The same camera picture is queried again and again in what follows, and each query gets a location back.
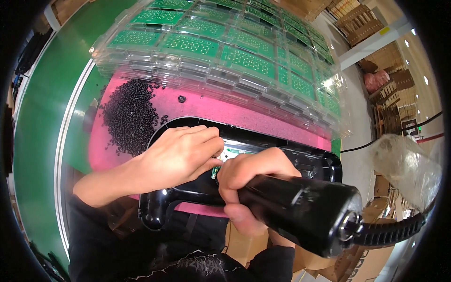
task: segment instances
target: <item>black cable on floor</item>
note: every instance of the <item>black cable on floor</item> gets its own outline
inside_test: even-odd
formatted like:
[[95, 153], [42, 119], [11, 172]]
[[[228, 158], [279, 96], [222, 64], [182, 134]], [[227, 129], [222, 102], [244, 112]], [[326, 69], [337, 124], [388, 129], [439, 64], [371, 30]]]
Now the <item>black cable on floor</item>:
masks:
[[[410, 130], [410, 129], [414, 129], [414, 128], [426, 125], [429, 122], [433, 121], [434, 119], [438, 118], [442, 113], [443, 113], [443, 111], [439, 112], [438, 114], [436, 114], [435, 116], [431, 117], [427, 121], [423, 121], [422, 123], [419, 123], [417, 125], [413, 125], [413, 126], [409, 126], [409, 127], [403, 128], [402, 130], [393, 132], [393, 134], [401, 133], [401, 132], [406, 131], [406, 130]], [[346, 153], [346, 152], [352, 152], [352, 151], [357, 151], [357, 150], [363, 149], [363, 148], [368, 147], [369, 145], [373, 144], [374, 142], [376, 142], [376, 140], [373, 140], [373, 141], [369, 142], [368, 144], [365, 144], [365, 145], [357, 147], [357, 148], [341, 151], [340, 153], [342, 154], [342, 153]]]

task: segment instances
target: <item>red pipe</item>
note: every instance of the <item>red pipe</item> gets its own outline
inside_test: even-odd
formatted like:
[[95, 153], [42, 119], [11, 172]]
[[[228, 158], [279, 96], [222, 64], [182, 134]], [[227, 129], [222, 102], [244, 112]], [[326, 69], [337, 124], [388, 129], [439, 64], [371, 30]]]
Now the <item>red pipe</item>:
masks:
[[427, 137], [425, 139], [417, 140], [417, 143], [423, 143], [423, 142], [426, 142], [426, 141], [434, 140], [434, 139], [440, 138], [442, 136], [443, 136], [443, 133], [440, 133], [440, 134], [437, 134], [437, 135], [434, 135], [434, 136], [431, 136], [431, 137]]

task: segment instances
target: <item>sleeve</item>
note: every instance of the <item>sleeve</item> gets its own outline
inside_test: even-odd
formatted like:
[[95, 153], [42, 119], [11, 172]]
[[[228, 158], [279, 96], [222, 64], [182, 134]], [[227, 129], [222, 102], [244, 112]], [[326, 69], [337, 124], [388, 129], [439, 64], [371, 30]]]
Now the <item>sleeve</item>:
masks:
[[259, 282], [290, 282], [293, 276], [295, 249], [273, 246], [250, 261], [250, 271]]
[[108, 227], [104, 211], [72, 195], [69, 202], [69, 276], [72, 282], [103, 281], [119, 238]]

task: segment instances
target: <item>circuit board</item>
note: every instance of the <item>circuit board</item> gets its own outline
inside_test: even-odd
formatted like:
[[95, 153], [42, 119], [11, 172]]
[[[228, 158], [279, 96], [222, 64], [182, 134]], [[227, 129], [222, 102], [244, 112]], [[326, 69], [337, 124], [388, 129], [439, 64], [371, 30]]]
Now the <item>circuit board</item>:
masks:
[[[222, 151], [221, 155], [217, 157], [217, 159], [226, 162], [228, 159], [233, 159], [239, 154], [256, 154], [256, 153], [247, 150], [224, 146], [224, 150]], [[220, 166], [216, 166], [213, 168], [212, 179], [216, 179], [216, 174], [219, 172], [220, 168], [221, 168]]]

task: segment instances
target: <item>pile of black pellets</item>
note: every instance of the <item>pile of black pellets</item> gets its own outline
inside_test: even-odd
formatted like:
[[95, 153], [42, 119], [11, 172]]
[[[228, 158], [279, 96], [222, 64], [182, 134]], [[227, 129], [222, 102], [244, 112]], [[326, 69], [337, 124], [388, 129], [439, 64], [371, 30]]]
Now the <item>pile of black pellets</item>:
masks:
[[112, 136], [108, 145], [117, 146], [118, 156], [128, 153], [134, 157], [146, 150], [159, 123], [158, 114], [150, 102], [155, 97], [153, 89], [159, 87], [158, 83], [133, 79], [120, 85], [108, 103], [100, 106], [104, 110], [103, 125], [108, 127]]

